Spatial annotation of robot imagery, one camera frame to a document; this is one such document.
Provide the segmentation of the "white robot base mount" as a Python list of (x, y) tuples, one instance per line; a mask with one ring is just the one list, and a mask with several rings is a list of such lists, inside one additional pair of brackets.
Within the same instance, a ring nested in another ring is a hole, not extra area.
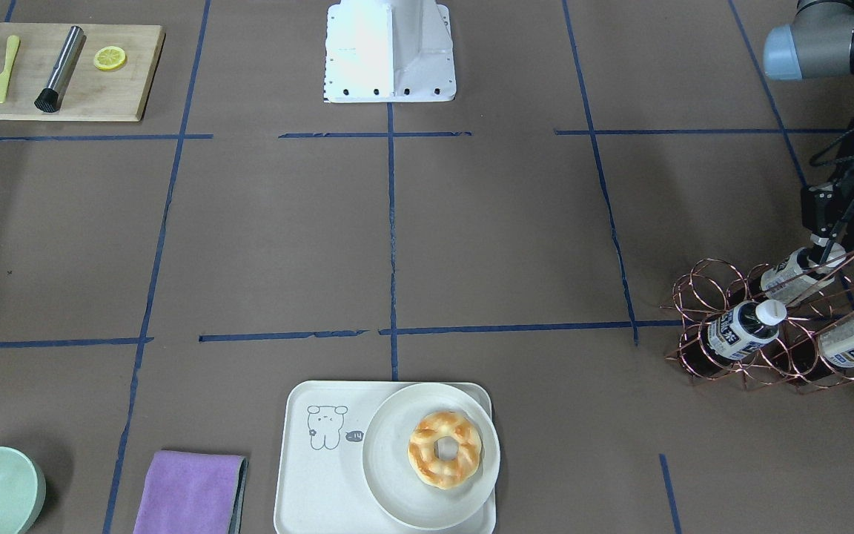
[(436, 1), (341, 1), (328, 8), (323, 101), (450, 102), (451, 15)]

